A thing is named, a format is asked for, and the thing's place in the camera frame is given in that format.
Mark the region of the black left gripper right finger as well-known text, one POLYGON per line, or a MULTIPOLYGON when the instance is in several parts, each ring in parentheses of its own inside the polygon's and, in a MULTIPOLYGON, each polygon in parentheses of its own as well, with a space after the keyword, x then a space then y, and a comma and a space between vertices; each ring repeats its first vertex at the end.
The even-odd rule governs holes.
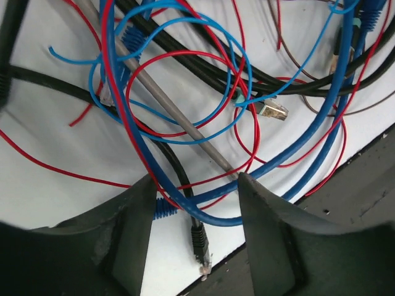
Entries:
POLYGON ((329 222, 238 178, 239 204, 256 295, 393 295, 394 224, 329 222))

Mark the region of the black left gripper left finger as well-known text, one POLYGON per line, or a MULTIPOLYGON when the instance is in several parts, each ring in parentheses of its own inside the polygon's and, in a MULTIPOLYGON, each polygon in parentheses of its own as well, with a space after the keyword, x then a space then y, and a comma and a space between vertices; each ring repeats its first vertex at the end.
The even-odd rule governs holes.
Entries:
POLYGON ((155 207, 145 176, 52 228, 1 223, 1 294, 139 295, 155 207))

